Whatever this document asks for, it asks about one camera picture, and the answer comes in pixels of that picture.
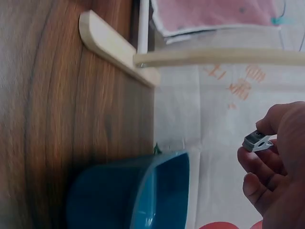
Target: light wood plank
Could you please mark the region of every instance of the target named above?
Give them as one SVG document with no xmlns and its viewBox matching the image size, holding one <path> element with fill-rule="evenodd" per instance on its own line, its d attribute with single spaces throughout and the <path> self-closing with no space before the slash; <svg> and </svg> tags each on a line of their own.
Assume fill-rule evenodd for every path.
<svg viewBox="0 0 305 229">
<path fill-rule="evenodd" d="M 112 62 L 147 86 L 159 85 L 158 71 L 155 68 L 135 67 L 132 58 L 136 54 L 136 49 L 96 13 L 91 10 L 82 13 L 79 30 L 81 39 L 89 50 Z"/>
<path fill-rule="evenodd" d="M 216 63 L 260 63 L 304 66 L 305 53 L 274 49 L 215 48 L 135 54 L 133 62 L 136 66 L 143 64 L 145 67 Z"/>
</svg>

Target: metal bracket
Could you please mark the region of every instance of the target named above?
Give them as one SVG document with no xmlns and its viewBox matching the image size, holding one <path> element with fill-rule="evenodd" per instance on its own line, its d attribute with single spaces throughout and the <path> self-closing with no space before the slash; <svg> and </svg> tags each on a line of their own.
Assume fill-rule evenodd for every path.
<svg viewBox="0 0 305 229">
<path fill-rule="evenodd" d="M 269 149 L 273 143 L 269 141 L 270 136 L 260 133 L 255 130 L 244 138 L 243 147 L 249 152 L 257 152 Z"/>
</svg>

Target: pink fabric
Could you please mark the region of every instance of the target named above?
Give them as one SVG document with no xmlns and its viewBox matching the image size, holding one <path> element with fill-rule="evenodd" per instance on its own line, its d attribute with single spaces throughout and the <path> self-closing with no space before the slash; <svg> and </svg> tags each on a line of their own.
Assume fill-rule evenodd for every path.
<svg viewBox="0 0 305 229">
<path fill-rule="evenodd" d="M 167 31 L 193 27 L 255 24 L 272 26 L 273 0 L 156 0 Z"/>
</svg>

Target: wood grain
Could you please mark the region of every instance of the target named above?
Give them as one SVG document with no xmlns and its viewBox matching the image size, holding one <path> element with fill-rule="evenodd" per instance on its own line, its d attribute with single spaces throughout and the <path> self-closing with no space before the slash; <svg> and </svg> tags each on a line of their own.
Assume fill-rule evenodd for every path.
<svg viewBox="0 0 305 229">
<path fill-rule="evenodd" d="M 61 229 L 90 165 L 149 154 L 153 90 L 88 51 L 94 10 L 130 36 L 132 0 L 0 1 L 0 228 Z"/>
</svg>

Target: blue bucket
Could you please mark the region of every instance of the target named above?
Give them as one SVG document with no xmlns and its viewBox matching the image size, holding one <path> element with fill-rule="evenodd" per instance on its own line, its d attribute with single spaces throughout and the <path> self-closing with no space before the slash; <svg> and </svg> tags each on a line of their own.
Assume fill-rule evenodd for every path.
<svg viewBox="0 0 305 229">
<path fill-rule="evenodd" d="M 184 229 L 186 152 L 143 156 L 85 170 L 66 206 L 69 229 Z"/>
</svg>

